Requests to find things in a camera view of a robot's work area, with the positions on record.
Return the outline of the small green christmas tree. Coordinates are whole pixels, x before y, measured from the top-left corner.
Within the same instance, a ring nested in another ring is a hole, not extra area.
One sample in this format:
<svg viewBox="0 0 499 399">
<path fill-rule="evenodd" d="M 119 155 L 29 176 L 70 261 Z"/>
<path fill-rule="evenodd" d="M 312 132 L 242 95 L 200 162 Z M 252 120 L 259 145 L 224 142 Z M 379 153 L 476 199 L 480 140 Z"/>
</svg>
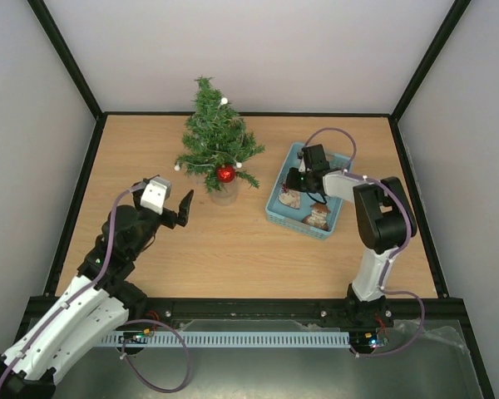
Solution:
<svg viewBox="0 0 499 399">
<path fill-rule="evenodd" d="M 210 77 L 200 76 L 195 82 L 195 110 L 185 121 L 181 137 L 184 151 L 175 158 L 174 170 L 184 171 L 186 175 L 204 176 L 205 189 L 211 193 L 220 190 L 216 169 L 222 165 L 233 165 L 236 172 L 234 180 L 243 180 L 258 189 L 259 181 L 244 169 L 244 163 L 264 153 L 265 146 L 258 143 L 245 119 L 212 84 Z"/>
</svg>

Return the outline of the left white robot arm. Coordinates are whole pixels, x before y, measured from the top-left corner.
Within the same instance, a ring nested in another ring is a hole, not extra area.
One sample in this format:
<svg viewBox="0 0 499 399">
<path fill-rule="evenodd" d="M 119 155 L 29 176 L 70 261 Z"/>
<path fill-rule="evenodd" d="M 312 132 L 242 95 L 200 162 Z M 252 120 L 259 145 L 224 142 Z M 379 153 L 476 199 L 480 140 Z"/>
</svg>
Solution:
<svg viewBox="0 0 499 399">
<path fill-rule="evenodd" d="M 119 194 L 77 274 L 39 321 L 0 353 L 0 398 L 51 398 L 71 368 L 113 330 L 143 323 L 147 296 L 127 277 L 161 227 L 188 223 L 194 193 L 164 206 L 171 183 L 156 175 Z"/>
</svg>

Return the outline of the red glitter ball ornament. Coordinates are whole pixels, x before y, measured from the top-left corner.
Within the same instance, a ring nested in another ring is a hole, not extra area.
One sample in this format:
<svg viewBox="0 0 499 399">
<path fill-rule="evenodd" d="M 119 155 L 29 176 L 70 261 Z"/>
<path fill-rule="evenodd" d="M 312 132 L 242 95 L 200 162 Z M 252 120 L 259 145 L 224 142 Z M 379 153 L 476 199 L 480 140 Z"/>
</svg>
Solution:
<svg viewBox="0 0 499 399">
<path fill-rule="evenodd" d="M 219 166 L 216 171 L 216 178 L 221 184 L 228 184 L 236 177 L 235 168 L 233 165 Z"/>
</svg>

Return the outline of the wooden heart ornament red bow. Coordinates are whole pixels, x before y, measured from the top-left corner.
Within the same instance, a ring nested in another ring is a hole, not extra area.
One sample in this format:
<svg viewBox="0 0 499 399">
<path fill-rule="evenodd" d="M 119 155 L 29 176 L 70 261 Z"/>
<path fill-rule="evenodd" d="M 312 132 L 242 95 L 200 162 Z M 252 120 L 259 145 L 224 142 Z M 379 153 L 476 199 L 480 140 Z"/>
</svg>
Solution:
<svg viewBox="0 0 499 399">
<path fill-rule="evenodd" d="M 291 209 L 301 208 L 301 194 L 297 190 L 288 188 L 286 185 L 282 185 L 279 191 L 278 201 Z"/>
</svg>

